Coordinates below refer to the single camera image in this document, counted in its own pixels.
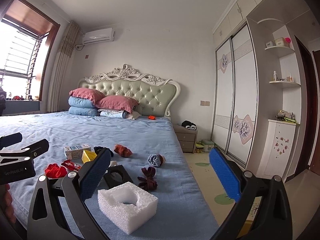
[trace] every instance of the carved white headboard frame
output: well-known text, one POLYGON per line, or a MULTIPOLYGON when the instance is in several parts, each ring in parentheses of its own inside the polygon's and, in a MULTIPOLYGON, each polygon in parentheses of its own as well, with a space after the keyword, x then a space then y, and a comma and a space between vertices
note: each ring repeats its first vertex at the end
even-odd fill
POLYGON ((146 84, 152 85, 152 86, 162 86, 165 84, 172 84, 176 87, 176 93, 167 105, 165 111, 164 111, 164 117, 170 118, 170 106, 172 103, 176 100, 176 98, 179 96, 181 87, 179 83, 173 81, 172 79, 163 79, 157 76, 153 76, 151 74, 141 74, 139 71, 137 71, 134 68, 129 67, 127 64, 124 64, 122 68, 114 68, 111 72, 108 73, 101 73, 98 75, 93 75, 91 77, 84 77, 82 78, 79 83, 78 87, 80 86, 81 82, 86 81, 88 84, 97 84, 103 80, 109 80, 109 81, 116 81, 116 80, 127 80, 127 81, 143 81, 146 84))

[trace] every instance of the person's hand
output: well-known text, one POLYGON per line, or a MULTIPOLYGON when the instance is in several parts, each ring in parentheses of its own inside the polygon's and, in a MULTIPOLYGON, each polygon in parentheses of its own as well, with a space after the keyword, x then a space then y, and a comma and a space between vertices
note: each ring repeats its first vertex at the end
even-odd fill
POLYGON ((16 217, 14 216, 14 210, 13 210, 13 206, 12 206, 12 197, 8 191, 9 189, 10 189, 10 185, 6 184, 5 185, 5 194, 3 197, 4 203, 6 205, 5 215, 7 216, 8 220, 14 224, 16 222, 16 217))

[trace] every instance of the bed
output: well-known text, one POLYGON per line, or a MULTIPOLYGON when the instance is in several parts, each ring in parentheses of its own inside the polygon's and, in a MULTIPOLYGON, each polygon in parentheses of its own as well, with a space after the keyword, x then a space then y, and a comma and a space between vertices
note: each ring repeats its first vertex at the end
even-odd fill
MULTIPOLYGON (((4 135, 21 132, 21 143, 6 149, 17 149, 46 138, 49 151, 35 159, 36 176, 11 184, 15 214, 26 227, 28 209, 37 178, 50 163, 60 165, 65 160, 63 146, 88 143, 110 149, 122 144, 132 150, 130 158, 115 154, 112 160, 122 164, 133 182, 138 184, 141 168, 148 167, 150 154, 160 153, 166 163, 156 169, 158 188, 151 192, 159 198, 157 213, 131 235, 116 227, 99 210, 97 191, 85 204, 97 223, 112 240, 116 239, 210 239, 218 229, 217 222, 185 161, 180 144, 170 122, 170 105, 180 93, 180 86, 150 74, 140 74, 124 65, 110 73, 84 78, 79 87, 95 88, 107 95, 126 95, 139 101, 136 120, 100 116, 77 116, 68 112, 0 117, 4 135), (157 116, 149 120, 147 115, 157 116)), ((98 189, 106 188, 102 180, 98 189)), ((72 232, 81 236, 64 199, 61 198, 72 232)))

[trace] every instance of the nightstand drawer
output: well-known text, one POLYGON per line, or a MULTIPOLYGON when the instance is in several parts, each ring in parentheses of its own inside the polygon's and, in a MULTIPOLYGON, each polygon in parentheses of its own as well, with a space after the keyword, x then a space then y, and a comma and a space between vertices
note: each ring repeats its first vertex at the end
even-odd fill
POLYGON ((184 153, 193 153, 193 148, 192 149, 182 148, 182 152, 184 152, 184 153))
POLYGON ((195 141, 195 134, 191 133, 176 133, 177 138, 179 141, 187 141, 187 142, 194 142, 195 141))
POLYGON ((184 149, 193 149, 195 142, 186 142, 186 141, 179 141, 181 148, 184 149))

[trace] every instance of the nightstand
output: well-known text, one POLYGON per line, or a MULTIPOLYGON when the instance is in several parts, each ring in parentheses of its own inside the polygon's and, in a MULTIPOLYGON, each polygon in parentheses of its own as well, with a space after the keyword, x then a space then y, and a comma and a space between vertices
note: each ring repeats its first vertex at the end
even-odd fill
POLYGON ((190 130, 178 124, 174 124, 173 128, 182 151, 185 153, 193 153, 196 146, 198 129, 190 130))

